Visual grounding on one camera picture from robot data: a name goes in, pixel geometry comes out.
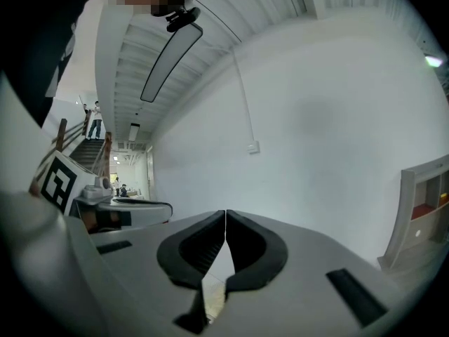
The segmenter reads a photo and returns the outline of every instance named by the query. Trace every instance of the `floor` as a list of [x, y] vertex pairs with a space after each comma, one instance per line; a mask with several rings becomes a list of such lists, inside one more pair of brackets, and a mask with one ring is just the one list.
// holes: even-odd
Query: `floor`
[[225, 241], [208, 273], [203, 278], [206, 316], [212, 323], [225, 306], [226, 279], [235, 273], [231, 251]]
[[429, 283], [449, 252], [449, 244], [425, 241], [399, 254], [393, 269], [383, 269], [400, 289], [410, 293]]

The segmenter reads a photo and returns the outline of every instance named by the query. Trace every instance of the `ceiling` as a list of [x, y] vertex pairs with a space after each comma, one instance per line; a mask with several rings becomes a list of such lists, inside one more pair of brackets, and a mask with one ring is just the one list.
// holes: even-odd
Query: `ceiling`
[[[310, 13], [314, 4], [321, 4], [323, 10], [377, 6], [406, 31], [423, 52], [445, 58], [425, 22], [406, 0], [193, 0], [188, 8], [197, 6], [201, 9], [196, 23], [203, 28], [203, 36], [172, 71], [156, 100], [147, 103], [140, 100], [140, 94], [171, 36], [166, 31], [165, 19], [148, 13], [130, 13], [125, 18], [122, 14], [121, 22], [117, 20], [121, 13], [117, 13], [117, 17], [111, 15], [109, 19], [102, 16], [97, 40], [96, 79], [103, 118], [107, 126], [111, 126], [108, 128], [113, 131], [114, 139], [126, 141], [130, 124], [137, 123], [140, 124], [138, 140], [149, 140], [151, 132], [170, 108], [232, 46], [263, 32], [270, 25]], [[112, 7], [105, 6], [103, 13], [108, 8]], [[120, 24], [123, 27], [117, 38]], [[98, 52], [99, 48], [104, 49], [103, 53]], [[436, 71], [447, 88], [447, 69], [441, 67]]]
[[117, 165], [118, 163], [114, 160], [114, 157], [117, 157], [117, 161], [120, 165], [135, 165], [146, 150], [146, 143], [114, 141], [112, 143], [109, 163], [111, 165]]

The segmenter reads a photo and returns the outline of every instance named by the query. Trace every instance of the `overhead lamp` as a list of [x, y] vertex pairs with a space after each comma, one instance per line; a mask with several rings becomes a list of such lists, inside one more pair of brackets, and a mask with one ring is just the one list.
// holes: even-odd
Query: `overhead lamp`
[[135, 141], [138, 136], [140, 125], [139, 124], [131, 124], [131, 128], [129, 129], [129, 141]]
[[176, 31], [157, 58], [140, 99], [152, 103], [161, 90], [163, 83], [189, 49], [203, 36], [201, 29], [194, 22]]
[[426, 55], [427, 63], [432, 67], [440, 67], [443, 63], [442, 59], [435, 58], [434, 56]]

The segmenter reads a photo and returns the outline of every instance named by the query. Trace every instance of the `black rubber pad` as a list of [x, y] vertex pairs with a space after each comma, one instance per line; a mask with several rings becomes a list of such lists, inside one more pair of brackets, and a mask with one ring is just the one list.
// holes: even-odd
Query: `black rubber pad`
[[217, 211], [163, 240], [157, 260], [174, 284], [200, 289], [224, 242], [225, 212]]
[[118, 241], [112, 244], [103, 244], [102, 246], [97, 246], [97, 251], [100, 255], [104, 255], [105, 253], [115, 252], [131, 246], [132, 244], [129, 241]]
[[230, 292], [268, 285], [287, 263], [286, 243], [275, 232], [233, 210], [227, 210], [226, 221], [226, 241], [236, 271], [226, 281], [226, 297]]
[[326, 274], [363, 327], [387, 313], [387, 309], [346, 269]]

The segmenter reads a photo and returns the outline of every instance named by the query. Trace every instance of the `wooden handrail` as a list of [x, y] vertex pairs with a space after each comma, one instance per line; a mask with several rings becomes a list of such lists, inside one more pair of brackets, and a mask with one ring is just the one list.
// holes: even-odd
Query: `wooden handrail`
[[103, 154], [103, 150], [105, 149], [105, 143], [106, 143], [106, 140], [101, 145], [100, 151], [98, 151], [97, 156], [95, 156], [95, 161], [92, 164], [91, 171], [94, 172], [94, 173], [95, 173], [95, 169], [97, 167], [97, 164], [98, 164], [98, 162], [101, 159], [101, 156]]
[[109, 178], [109, 158], [111, 157], [112, 134], [106, 132], [105, 135], [105, 155], [103, 156], [103, 171], [101, 176]]
[[[58, 136], [51, 141], [52, 144], [56, 143], [56, 145], [55, 147], [52, 147], [50, 151], [48, 151], [48, 153], [42, 159], [41, 163], [39, 164], [38, 170], [42, 167], [42, 165], [45, 164], [46, 160], [55, 151], [63, 152], [79, 136], [85, 136], [87, 134], [88, 122], [91, 117], [91, 113], [92, 111], [89, 111], [86, 114], [86, 117], [83, 122], [80, 122], [79, 124], [69, 128], [68, 130], [66, 130], [67, 120], [61, 119], [61, 123], [59, 125], [58, 130]], [[99, 176], [109, 177], [109, 158], [111, 154], [111, 147], [112, 147], [112, 135], [110, 132], [106, 132], [105, 141], [103, 142], [102, 147], [100, 148], [100, 151], [98, 152], [97, 157], [95, 158], [95, 161], [92, 165], [93, 173], [96, 173]], [[38, 176], [36, 177], [37, 180], [39, 180], [43, 176], [46, 169], [47, 165], [45, 165], [45, 167], [41, 169]]]
[[56, 147], [47, 152], [47, 154], [43, 157], [41, 163], [39, 164], [39, 167], [43, 165], [43, 163], [47, 160], [47, 158], [51, 156], [52, 153], [54, 153], [54, 151], [56, 151]]
[[[85, 123], [85, 121], [82, 121], [82, 122], [80, 122], [79, 124], [76, 124], [75, 126], [72, 126], [72, 127], [69, 128], [68, 130], [66, 130], [65, 133], [69, 133], [69, 132], [72, 131], [74, 128], [80, 127], [80, 126], [81, 126], [82, 124], [84, 124], [84, 123]], [[51, 143], [55, 143], [57, 139], [58, 139], [58, 137], [56, 136], [54, 139], [52, 139]]]
[[89, 119], [91, 118], [91, 114], [92, 114], [92, 110], [89, 110], [86, 114], [86, 117], [84, 118], [84, 128], [83, 128], [83, 136], [87, 135], [87, 129], [88, 129], [88, 124], [89, 124]]
[[68, 135], [67, 137], [64, 137], [64, 142], [66, 142], [67, 140], [69, 140], [72, 136], [75, 136], [75, 135], [76, 135], [76, 137], [81, 136], [81, 129], [82, 129], [82, 128], [83, 128], [83, 127], [81, 126], [81, 127], [78, 128], [78, 130], [72, 132], [72, 133], [71, 133], [70, 135]]
[[59, 152], [62, 151], [62, 144], [64, 143], [64, 135], [65, 135], [66, 126], [67, 126], [67, 120], [62, 119], [61, 123], [59, 124], [58, 136], [56, 137], [56, 150]]
[[64, 145], [64, 147], [62, 148], [62, 151], [64, 151], [65, 149], [67, 149], [68, 147], [69, 147], [69, 145], [71, 144], [71, 143], [73, 143], [79, 136], [81, 136], [81, 134], [80, 133], [78, 133], [78, 135], [76, 135], [74, 138], [72, 138], [68, 143], [66, 143], [65, 145]]

